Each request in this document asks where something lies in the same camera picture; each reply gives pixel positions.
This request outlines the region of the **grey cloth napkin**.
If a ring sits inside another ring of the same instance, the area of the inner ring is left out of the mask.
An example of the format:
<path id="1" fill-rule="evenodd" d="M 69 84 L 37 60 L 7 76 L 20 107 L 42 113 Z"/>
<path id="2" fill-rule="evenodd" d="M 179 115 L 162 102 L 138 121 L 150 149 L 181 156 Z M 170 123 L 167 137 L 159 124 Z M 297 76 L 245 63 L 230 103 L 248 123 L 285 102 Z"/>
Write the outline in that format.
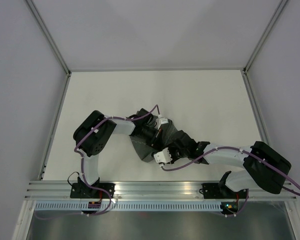
<path id="1" fill-rule="evenodd" d="M 162 130 L 162 147 L 134 147 L 132 143 L 134 150 L 141 161 L 146 163 L 153 162 L 155 160 L 154 153 L 167 148 L 172 139 L 172 135 L 178 131 L 171 119 L 169 119 L 168 124 L 163 124 L 158 130 Z"/>

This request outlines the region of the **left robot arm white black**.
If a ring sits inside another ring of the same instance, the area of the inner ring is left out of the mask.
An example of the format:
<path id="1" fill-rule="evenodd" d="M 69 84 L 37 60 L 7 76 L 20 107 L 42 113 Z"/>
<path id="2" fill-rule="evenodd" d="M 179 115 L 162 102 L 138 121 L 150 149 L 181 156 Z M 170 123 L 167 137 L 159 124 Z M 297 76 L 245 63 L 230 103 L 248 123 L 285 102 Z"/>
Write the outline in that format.
<path id="1" fill-rule="evenodd" d="M 114 185 L 101 183 L 99 155 L 112 135 L 126 135 L 139 158 L 151 161 L 153 154 L 163 146 L 163 127 L 160 115 L 154 116 L 144 108 L 128 117 L 107 116 L 94 110 L 75 130 L 74 152 L 81 156 L 77 181 L 71 184 L 70 198 L 109 198 Z"/>

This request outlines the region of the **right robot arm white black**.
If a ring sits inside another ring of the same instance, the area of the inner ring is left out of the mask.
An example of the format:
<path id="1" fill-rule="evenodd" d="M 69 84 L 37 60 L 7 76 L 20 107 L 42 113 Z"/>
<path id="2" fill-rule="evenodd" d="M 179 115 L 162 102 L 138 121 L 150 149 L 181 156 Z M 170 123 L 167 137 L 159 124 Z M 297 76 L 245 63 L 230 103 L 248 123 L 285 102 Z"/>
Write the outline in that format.
<path id="1" fill-rule="evenodd" d="M 259 188 L 268 193 L 281 193 L 291 163 L 262 141 L 243 147 L 222 146 L 209 141 L 196 142 L 184 131 L 177 131 L 167 145 L 172 161 L 181 158 L 195 164 L 228 165 L 240 171 L 227 171 L 218 183 L 225 198 L 242 190 Z"/>

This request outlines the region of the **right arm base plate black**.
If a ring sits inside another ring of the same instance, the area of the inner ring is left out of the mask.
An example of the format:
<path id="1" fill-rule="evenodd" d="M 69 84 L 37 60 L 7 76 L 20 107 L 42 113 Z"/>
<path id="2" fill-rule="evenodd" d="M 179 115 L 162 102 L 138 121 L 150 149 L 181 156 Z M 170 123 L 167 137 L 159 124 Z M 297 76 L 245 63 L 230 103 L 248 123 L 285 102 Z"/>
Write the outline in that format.
<path id="1" fill-rule="evenodd" d="M 199 192 L 203 194 L 204 199 L 244 200 L 247 197 L 247 190 L 235 192 L 226 186 L 219 187 L 218 183 L 202 183 Z"/>

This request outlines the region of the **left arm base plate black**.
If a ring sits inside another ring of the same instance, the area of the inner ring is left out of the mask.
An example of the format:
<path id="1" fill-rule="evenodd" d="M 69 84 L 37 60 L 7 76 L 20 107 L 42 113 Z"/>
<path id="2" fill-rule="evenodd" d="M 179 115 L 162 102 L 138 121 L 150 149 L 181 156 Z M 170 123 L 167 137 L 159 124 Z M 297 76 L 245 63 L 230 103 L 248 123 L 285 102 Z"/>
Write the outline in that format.
<path id="1" fill-rule="evenodd" d="M 115 184 L 114 183 L 100 183 L 97 188 L 107 191 L 112 198 L 115 193 Z M 94 188 L 88 187 L 85 183 L 75 182 L 72 184 L 70 191 L 71 199 L 109 199 L 109 196 L 106 192 L 102 190 L 97 190 Z"/>

